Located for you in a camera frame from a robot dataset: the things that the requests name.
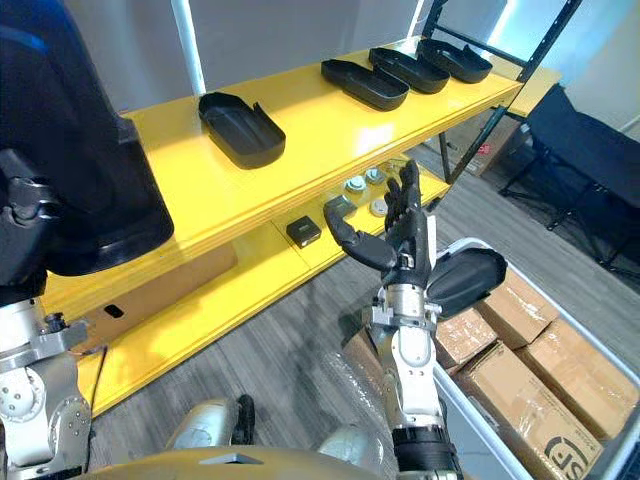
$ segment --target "shelf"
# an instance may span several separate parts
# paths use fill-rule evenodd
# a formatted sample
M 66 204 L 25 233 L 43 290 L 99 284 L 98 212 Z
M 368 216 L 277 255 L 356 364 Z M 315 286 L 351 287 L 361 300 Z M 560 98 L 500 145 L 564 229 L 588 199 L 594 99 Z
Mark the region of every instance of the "shelf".
M 426 170 L 421 170 L 420 183 L 423 204 L 441 197 L 449 188 Z M 344 253 L 322 217 L 325 199 L 341 192 L 340 187 L 322 194 L 235 239 L 237 266 L 113 342 L 95 392 L 94 415 L 124 400 L 342 258 Z M 370 187 L 360 198 L 352 196 L 359 208 L 349 222 L 370 233 L 382 232 L 384 221 L 369 212 L 369 203 L 384 192 L 385 187 L 380 185 Z M 303 215 L 309 215 L 322 234 L 316 242 L 299 249 L 284 229 Z M 93 398 L 100 363 L 100 354 L 78 363 L 79 385 L 85 398 Z
M 411 48 L 409 43 L 394 48 Z M 342 58 L 367 63 L 367 51 Z M 347 178 L 513 98 L 520 84 L 490 74 L 449 81 L 440 93 L 409 92 L 375 111 L 320 75 L 319 64 L 222 89 L 260 105 L 287 135 L 284 154 L 257 170 L 236 167 L 211 141 L 188 97 L 133 112 L 175 224 L 165 245 L 132 262 L 77 278 L 51 275 L 43 303 L 71 321 L 311 200 Z

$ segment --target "black plastic tray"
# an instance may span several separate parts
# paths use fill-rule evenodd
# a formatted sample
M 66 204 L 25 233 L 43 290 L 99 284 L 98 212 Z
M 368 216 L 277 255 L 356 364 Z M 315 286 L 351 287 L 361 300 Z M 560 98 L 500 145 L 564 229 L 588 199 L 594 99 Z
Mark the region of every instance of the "black plastic tray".
M 422 93 L 438 93 L 444 88 L 450 77 L 449 72 L 424 59 L 416 60 L 409 55 L 388 48 L 369 50 L 369 61 Z
M 490 62 L 471 50 L 469 45 L 460 50 L 447 42 L 424 39 L 418 42 L 416 54 L 467 83 L 481 82 L 493 68 Z
M 320 69 L 331 83 L 379 110 L 398 108 L 409 92 L 409 85 L 376 66 L 371 71 L 354 62 L 326 60 Z
M 216 145 L 240 168 L 268 165 L 284 152 L 284 132 L 257 103 L 252 110 L 235 95 L 207 93 L 198 113 Z

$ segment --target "black metal shelf frame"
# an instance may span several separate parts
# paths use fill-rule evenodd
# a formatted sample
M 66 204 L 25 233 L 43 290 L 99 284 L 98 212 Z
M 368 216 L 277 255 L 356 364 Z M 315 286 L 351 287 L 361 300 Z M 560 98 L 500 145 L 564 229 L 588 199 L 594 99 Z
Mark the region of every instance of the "black metal shelf frame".
M 439 25 L 438 20 L 440 19 L 442 8 L 444 7 L 445 3 L 447 3 L 447 1 L 448 0 L 433 0 L 433 4 L 431 5 L 431 9 L 429 10 L 429 14 L 427 16 L 427 21 L 422 30 L 422 36 L 425 38 L 431 38 L 433 36 L 433 33 L 438 30 L 440 32 L 446 33 L 447 35 L 458 38 L 470 45 L 490 52 L 500 58 L 503 58 L 508 62 L 511 62 L 522 68 L 522 71 L 518 75 L 518 78 L 516 78 L 518 82 L 522 83 L 527 83 L 527 81 L 531 78 L 533 72 L 535 72 L 538 66 L 540 66 L 540 63 L 549 52 L 549 49 L 556 42 L 558 36 L 560 35 L 560 33 L 562 33 L 562 30 L 564 30 L 564 27 L 567 25 L 575 11 L 582 3 L 582 0 L 567 0 L 562 7 L 562 10 L 560 10 L 560 13 L 558 13 L 558 16 L 549 27 L 549 30 L 547 30 L 547 33 L 544 35 L 544 37 L 542 37 L 542 40 L 534 50 L 533 54 L 531 54 L 531 57 L 529 57 L 528 60 L 522 60 L 503 50 L 492 47 L 491 45 L 487 45 L 484 42 L 469 37 L 464 33 L 457 32 L 443 25 Z M 467 165 L 469 165 L 471 159 L 476 155 L 478 149 L 487 140 L 502 116 L 507 113 L 508 109 L 509 106 L 499 106 L 495 109 L 491 117 L 489 117 L 489 120 L 487 120 L 487 123 L 482 128 L 482 131 L 478 134 L 476 139 L 471 143 L 465 154 L 454 167 L 453 172 L 451 172 L 449 168 L 446 134 L 445 132 L 439 134 L 440 154 L 442 156 L 442 171 L 444 172 L 444 179 L 449 185 L 453 185 L 453 183 L 455 183 L 464 169 L 467 168 Z

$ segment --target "wall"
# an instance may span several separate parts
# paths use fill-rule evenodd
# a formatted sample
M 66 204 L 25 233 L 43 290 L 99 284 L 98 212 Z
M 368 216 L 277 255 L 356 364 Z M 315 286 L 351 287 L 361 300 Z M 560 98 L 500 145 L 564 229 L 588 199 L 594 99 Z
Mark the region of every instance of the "wall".
M 207 90 L 404 38 L 417 0 L 190 0 Z
M 636 0 L 583 0 L 542 64 L 562 72 L 563 83 L 580 76 Z M 535 50 L 564 0 L 508 0 L 511 15 L 489 42 L 520 58 Z
M 191 94 L 170 0 L 64 0 L 116 110 Z
M 640 115 L 640 0 L 567 86 L 576 109 L 619 129 Z M 627 134 L 640 140 L 640 125 Z
M 170 0 L 63 0 L 114 108 L 191 95 Z M 404 38 L 418 0 L 190 0 L 214 90 Z
M 442 9 L 438 24 L 469 35 L 482 42 L 487 42 L 507 5 L 507 1 L 508 0 L 475 0 L 472 7 L 470 7 L 469 0 L 448 0 Z M 425 0 L 422 11 L 420 12 L 419 21 L 413 32 L 414 35 L 422 34 L 422 29 L 427 21 L 427 16 L 429 15 L 432 4 L 432 0 Z M 465 45 L 461 40 L 438 32 L 437 30 L 434 32 L 433 38 L 445 40 L 458 47 Z

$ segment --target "cable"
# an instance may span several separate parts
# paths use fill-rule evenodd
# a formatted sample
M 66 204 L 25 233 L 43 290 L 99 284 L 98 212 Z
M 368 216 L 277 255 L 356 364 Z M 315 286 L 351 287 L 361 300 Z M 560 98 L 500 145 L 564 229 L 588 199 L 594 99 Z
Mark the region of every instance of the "cable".
M 104 367 L 104 362 L 107 358 L 107 353 L 109 351 L 109 346 L 108 345 L 102 345 L 99 347 L 95 347 L 92 348 L 91 350 L 87 350 L 86 352 L 83 352 L 80 354 L 80 356 L 83 357 L 87 357 L 89 355 L 93 355 L 95 353 L 98 353 L 100 350 L 102 350 L 102 357 L 100 358 L 100 364 L 98 365 L 98 371 L 96 372 L 96 377 L 95 377 L 95 381 L 93 383 L 93 391 L 91 392 L 91 402 L 89 403 L 90 407 L 91 407 L 91 412 L 93 413 L 93 406 L 96 402 L 96 392 L 98 391 L 98 384 L 100 383 L 100 375 L 102 374 L 102 368 Z M 91 430 L 89 432 L 89 438 L 87 439 L 87 442 L 89 442 L 89 445 L 87 446 L 87 462 L 85 464 L 84 467 L 84 471 L 88 472 L 89 471 L 89 463 L 91 462 L 91 438 L 93 437 L 93 421 L 91 422 L 92 426 L 91 426 Z

